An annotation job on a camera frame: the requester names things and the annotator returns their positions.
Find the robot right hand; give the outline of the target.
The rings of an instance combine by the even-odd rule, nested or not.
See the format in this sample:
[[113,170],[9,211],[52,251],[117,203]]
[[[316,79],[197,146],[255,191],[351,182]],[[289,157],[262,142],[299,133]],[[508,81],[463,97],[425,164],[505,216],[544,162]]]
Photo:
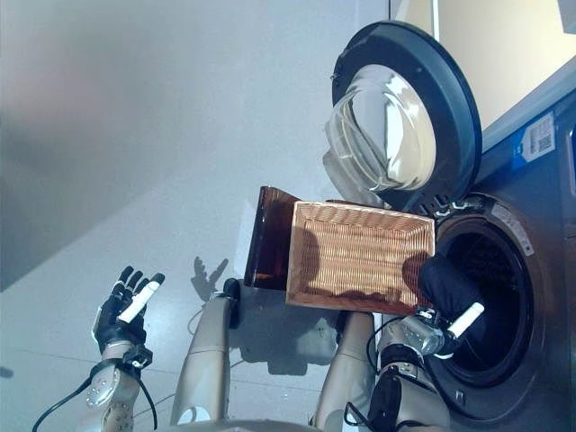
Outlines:
[[485,307],[474,302],[454,322],[447,327],[440,328],[443,335],[441,347],[433,354],[436,358],[449,359],[464,341],[464,334],[484,313]]

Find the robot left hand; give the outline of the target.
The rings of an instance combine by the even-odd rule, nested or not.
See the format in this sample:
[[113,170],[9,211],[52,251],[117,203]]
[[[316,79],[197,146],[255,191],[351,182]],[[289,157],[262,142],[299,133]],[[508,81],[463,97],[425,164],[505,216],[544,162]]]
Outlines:
[[147,306],[164,281],[161,273],[146,278],[130,265],[121,271],[94,320],[92,336],[101,354],[115,342],[128,341],[134,346],[146,342]]

